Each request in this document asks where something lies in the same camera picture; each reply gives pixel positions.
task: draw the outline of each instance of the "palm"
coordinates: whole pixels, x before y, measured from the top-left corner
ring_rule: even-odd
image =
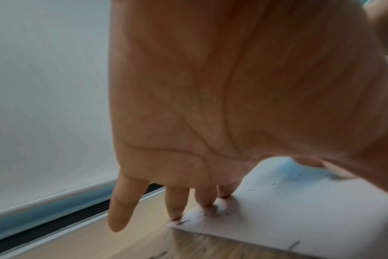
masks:
[[[363,53],[372,70],[388,68],[360,8],[300,2],[113,3],[110,104],[121,171],[112,229],[124,227],[150,181],[168,187],[175,218],[189,188],[212,203],[217,185],[229,194],[266,157],[350,154],[378,137],[361,134],[373,121],[357,104],[387,90],[356,87],[374,79]],[[352,114],[362,119],[356,128],[345,125]]]

